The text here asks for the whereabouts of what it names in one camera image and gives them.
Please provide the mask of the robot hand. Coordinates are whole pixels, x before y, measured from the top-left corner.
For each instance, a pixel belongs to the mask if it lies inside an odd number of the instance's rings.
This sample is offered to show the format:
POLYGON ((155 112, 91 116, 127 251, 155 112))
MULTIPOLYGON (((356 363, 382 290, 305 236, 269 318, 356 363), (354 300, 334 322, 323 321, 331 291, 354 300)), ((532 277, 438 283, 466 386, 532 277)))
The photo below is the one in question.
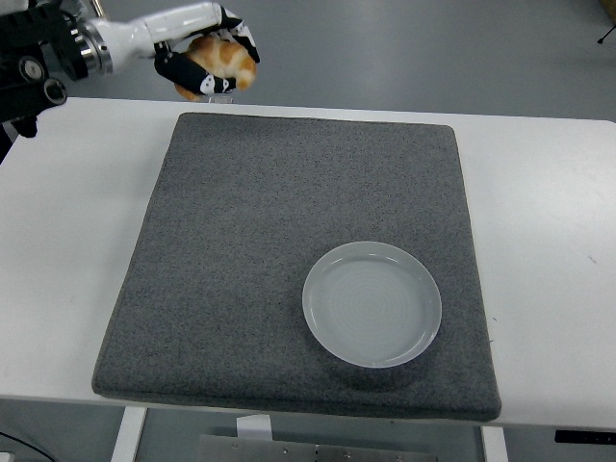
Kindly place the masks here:
POLYGON ((94 19, 101 38, 101 67, 119 72, 151 59, 156 72, 186 99, 246 90, 260 57, 244 21, 215 2, 200 2, 129 22, 94 19))

